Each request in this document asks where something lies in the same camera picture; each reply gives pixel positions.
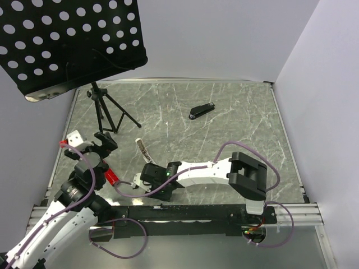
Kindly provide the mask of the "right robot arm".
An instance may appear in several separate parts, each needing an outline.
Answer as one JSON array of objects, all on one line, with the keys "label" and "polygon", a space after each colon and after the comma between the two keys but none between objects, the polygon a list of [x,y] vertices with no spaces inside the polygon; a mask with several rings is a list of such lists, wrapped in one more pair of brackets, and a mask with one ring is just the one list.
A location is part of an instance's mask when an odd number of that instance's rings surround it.
[{"label": "right robot arm", "polygon": [[198,184],[222,184],[231,186],[245,199],[245,217],[251,223],[259,222],[265,215],[267,166],[242,153],[234,152],[231,157],[216,163],[188,163],[176,161],[161,167],[147,163],[134,177],[134,184],[150,193],[173,177],[165,187],[150,197],[170,201],[177,188]]}]

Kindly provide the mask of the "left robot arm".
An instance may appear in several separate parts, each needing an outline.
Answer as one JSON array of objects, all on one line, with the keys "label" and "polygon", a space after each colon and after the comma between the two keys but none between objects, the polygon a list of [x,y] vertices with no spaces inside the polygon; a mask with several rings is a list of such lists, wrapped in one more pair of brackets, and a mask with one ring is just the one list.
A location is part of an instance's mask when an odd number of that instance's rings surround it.
[{"label": "left robot arm", "polygon": [[45,268],[75,232],[95,224],[105,225],[111,206],[96,192],[106,183],[109,165],[104,161],[118,145],[108,132],[95,133],[100,145],[73,131],[59,143],[65,156],[75,160],[69,178],[35,226],[15,247],[1,254],[1,268]]}]

